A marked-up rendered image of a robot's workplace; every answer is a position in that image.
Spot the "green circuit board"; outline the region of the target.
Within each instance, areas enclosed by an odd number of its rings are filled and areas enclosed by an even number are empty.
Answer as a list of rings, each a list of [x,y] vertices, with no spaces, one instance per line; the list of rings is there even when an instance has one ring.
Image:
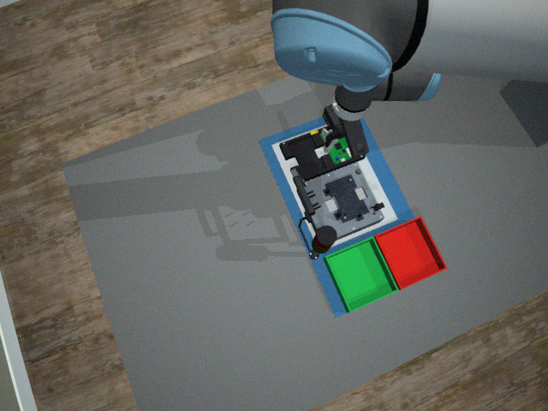
[[[328,152],[331,155],[331,158],[335,163],[339,164],[343,161],[346,161],[348,159],[351,159],[351,155],[349,152],[348,144],[345,140],[345,137],[338,139],[338,142],[333,146],[330,152]]]

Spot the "green bin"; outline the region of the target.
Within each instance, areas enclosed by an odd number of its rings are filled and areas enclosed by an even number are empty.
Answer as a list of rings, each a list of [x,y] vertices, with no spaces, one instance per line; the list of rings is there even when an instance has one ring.
[[[323,260],[347,313],[399,291],[374,237]]]

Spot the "red bin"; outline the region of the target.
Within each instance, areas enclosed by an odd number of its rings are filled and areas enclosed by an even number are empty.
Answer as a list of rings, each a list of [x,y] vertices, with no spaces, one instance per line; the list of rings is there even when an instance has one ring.
[[[421,217],[374,239],[399,290],[447,269]]]

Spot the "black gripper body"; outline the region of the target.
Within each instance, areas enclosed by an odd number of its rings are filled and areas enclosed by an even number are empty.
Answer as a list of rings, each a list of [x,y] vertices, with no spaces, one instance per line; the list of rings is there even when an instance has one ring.
[[[332,109],[332,104],[325,106],[323,118],[325,119],[325,122],[328,126],[328,128],[332,129],[332,132],[337,134],[335,136],[336,139],[341,139],[344,137],[343,135],[343,129],[340,125],[338,116],[335,114],[335,112]],[[329,118],[329,119],[328,119]]]

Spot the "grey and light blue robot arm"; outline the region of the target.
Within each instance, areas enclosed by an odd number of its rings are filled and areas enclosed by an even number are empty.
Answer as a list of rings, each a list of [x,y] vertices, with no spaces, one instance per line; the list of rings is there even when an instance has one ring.
[[[548,0],[272,0],[272,14],[279,67],[337,86],[352,158],[369,153],[372,101],[428,101],[442,74],[548,83]]]

